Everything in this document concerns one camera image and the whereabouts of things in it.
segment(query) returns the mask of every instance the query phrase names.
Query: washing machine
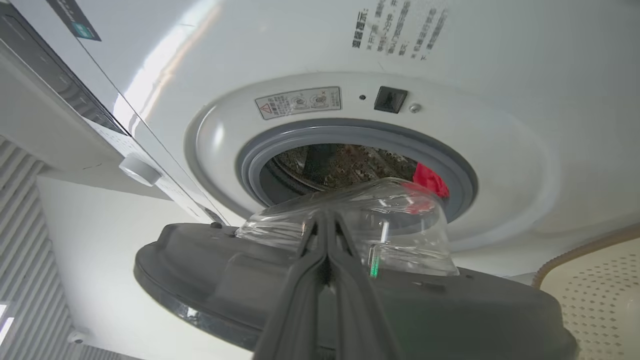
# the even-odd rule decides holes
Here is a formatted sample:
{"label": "washing machine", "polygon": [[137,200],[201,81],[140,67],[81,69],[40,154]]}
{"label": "washing machine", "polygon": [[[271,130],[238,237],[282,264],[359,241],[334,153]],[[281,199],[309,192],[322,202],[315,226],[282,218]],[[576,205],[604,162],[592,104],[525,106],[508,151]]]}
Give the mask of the washing machine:
{"label": "washing machine", "polygon": [[306,193],[410,180],[419,164],[446,184],[456,263],[517,275],[640,215],[637,1],[3,10],[5,44],[47,83],[71,79],[95,109],[71,106],[134,158],[130,172],[155,170],[198,221],[240,225]]}

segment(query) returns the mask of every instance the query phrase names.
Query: warning sticker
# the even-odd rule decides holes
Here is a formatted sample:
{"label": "warning sticker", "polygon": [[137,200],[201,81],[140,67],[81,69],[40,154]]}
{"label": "warning sticker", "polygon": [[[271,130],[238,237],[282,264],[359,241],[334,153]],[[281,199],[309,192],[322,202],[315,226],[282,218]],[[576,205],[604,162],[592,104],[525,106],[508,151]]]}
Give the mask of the warning sticker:
{"label": "warning sticker", "polygon": [[313,88],[269,95],[255,100],[264,120],[275,117],[342,109],[340,88]]}
{"label": "warning sticker", "polygon": [[446,0],[373,0],[358,12],[351,47],[424,61],[448,16]]}

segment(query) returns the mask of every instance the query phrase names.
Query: red cloth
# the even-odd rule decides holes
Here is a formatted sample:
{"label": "red cloth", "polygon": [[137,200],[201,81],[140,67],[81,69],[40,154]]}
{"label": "red cloth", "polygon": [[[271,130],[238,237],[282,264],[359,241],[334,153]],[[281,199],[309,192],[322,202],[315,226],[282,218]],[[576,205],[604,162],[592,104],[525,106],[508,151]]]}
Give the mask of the red cloth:
{"label": "red cloth", "polygon": [[433,170],[418,163],[413,173],[413,182],[431,190],[441,199],[449,197],[449,188]]}

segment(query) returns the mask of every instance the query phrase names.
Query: knob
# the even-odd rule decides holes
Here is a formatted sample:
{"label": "knob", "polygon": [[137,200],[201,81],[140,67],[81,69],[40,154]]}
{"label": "knob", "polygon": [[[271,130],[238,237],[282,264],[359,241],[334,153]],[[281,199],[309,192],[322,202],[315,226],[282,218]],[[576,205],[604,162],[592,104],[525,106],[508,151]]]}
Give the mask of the knob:
{"label": "knob", "polygon": [[161,176],[154,168],[132,154],[127,155],[118,167],[137,182],[147,186],[153,186]]}

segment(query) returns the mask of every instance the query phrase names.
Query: white wall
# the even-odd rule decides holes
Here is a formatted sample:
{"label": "white wall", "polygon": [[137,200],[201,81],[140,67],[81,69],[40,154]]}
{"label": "white wall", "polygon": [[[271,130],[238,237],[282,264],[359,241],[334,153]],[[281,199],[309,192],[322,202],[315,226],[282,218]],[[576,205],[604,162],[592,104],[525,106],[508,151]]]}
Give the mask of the white wall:
{"label": "white wall", "polygon": [[137,250],[166,224],[192,222],[174,202],[40,177],[40,198],[77,326],[88,345],[144,360],[249,359],[170,314],[133,277]]}

